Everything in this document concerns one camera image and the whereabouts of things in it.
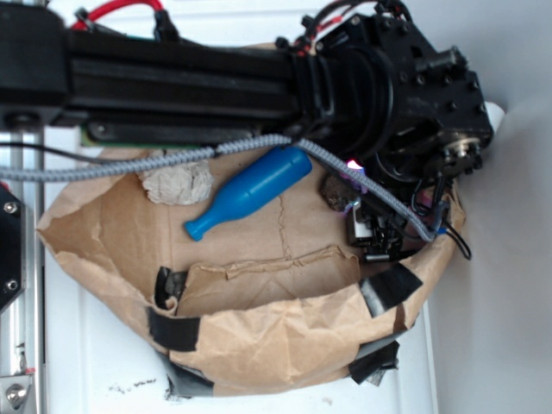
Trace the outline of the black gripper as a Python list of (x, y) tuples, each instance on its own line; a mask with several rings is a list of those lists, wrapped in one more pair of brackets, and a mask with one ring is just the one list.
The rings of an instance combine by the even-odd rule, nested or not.
[(442, 227), (444, 177), (397, 180), (377, 177), (377, 191), (365, 181), (344, 178), (348, 198), (348, 242), (366, 262), (398, 261), (431, 242)]

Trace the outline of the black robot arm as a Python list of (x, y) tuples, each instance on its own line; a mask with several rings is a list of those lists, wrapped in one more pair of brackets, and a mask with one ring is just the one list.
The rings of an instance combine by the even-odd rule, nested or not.
[(334, 1), (267, 50), (188, 41), (151, 6), (154, 38), (142, 40), (98, 23), (120, 1), (71, 27), (2, 2), (2, 131), (78, 127), (101, 146), (186, 146), (192, 159), (299, 147), (365, 189), (348, 222), (366, 260), (401, 260), (406, 240), (459, 240), (443, 195), (481, 168), (494, 129), (465, 56), (435, 50), (404, 3), (364, 16)]

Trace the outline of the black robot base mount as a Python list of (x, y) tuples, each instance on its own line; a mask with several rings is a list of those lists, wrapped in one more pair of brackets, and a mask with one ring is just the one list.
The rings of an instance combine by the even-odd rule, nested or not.
[(25, 205), (1, 182), (1, 314), (27, 288)]

